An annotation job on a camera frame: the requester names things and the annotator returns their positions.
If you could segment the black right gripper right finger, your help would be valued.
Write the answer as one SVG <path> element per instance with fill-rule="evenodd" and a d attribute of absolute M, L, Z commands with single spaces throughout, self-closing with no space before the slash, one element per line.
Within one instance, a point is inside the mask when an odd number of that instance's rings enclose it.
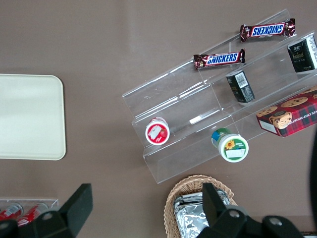
<path fill-rule="evenodd" d="M 203 184 L 203 211 L 208 227 L 201 238 L 262 238 L 261 223 L 253 220 L 237 206 L 227 208 L 211 183 Z"/>

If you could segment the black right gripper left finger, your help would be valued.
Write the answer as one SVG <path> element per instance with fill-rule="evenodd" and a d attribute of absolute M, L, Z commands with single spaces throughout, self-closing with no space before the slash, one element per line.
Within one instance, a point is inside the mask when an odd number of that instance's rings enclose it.
<path fill-rule="evenodd" d="M 83 183 L 56 211 L 41 214 L 31 223 L 20 227 L 20 238 L 75 238 L 93 210 L 90 183 Z"/>

